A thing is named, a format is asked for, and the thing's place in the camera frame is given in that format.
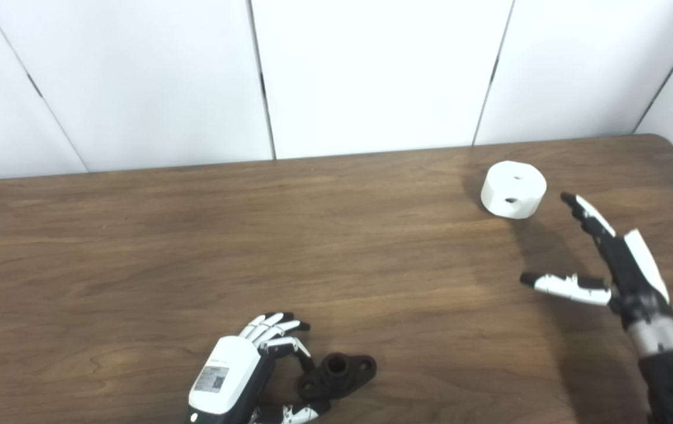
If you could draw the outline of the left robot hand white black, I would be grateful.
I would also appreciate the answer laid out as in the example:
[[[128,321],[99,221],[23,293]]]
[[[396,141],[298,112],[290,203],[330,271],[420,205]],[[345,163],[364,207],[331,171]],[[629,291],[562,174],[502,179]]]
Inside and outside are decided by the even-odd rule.
[[[277,360],[294,355],[304,372],[314,370],[309,350],[291,335],[309,329],[293,312],[267,312],[239,334],[221,337],[191,387],[184,422],[307,423],[327,414],[329,400],[288,405],[259,400]]]

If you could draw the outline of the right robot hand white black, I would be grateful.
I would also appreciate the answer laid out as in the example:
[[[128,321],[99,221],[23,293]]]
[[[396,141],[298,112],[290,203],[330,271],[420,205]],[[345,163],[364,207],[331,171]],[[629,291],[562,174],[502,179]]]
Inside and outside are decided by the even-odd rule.
[[[621,317],[622,327],[646,320],[673,319],[667,285],[653,254],[638,229],[617,234],[598,210],[583,197],[561,193],[561,200],[589,234],[611,274],[611,286],[600,277],[524,272],[520,282],[537,292],[587,305],[608,306]]]

